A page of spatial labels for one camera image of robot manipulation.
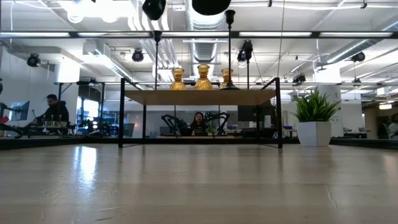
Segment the green plant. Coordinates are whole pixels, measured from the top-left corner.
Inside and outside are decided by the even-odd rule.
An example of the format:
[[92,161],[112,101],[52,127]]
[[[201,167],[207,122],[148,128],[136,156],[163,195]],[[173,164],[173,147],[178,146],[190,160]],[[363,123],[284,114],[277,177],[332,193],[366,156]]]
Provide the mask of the green plant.
[[336,113],[340,102],[329,103],[326,94],[320,94],[318,88],[307,96],[297,98],[297,112],[294,114],[300,122],[329,121]]
[[208,127],[208,128],[206,128],[206,132],[208,134],[214,135],[216,133],[216,129],[213,127]]

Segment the man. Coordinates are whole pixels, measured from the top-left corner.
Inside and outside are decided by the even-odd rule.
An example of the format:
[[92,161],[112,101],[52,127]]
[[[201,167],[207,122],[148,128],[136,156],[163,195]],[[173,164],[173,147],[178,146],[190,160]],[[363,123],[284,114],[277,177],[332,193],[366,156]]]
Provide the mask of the man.
[[35,118],[31,124],[43,125],[45,121],[69,121],[69,112],[65,101],[58,101],[57,96],[50,94],[47,96],[47,104],[49,105],[47,111]]

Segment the long dark hair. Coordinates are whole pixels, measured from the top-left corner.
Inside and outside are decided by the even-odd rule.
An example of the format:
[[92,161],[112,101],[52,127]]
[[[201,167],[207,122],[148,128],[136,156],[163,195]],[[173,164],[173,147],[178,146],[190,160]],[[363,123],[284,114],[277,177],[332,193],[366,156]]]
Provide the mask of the long dark hair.
[[[196,121],[196,117],[197,117],[197,115],[198,114],[200,114],[201,115],[201,121],[200,121],[200,124],[197,124],[197,121]],[[201,113],[201,112],[196,112],[195,113],[195,115],[193,116],[193,121],[192,121],[192,123],[191,123],[191,128],[193,128],[193,127],[198,127],[198,126],[205,126],[206,124],[205,124],[205,116],[203,115],[203,113]]]

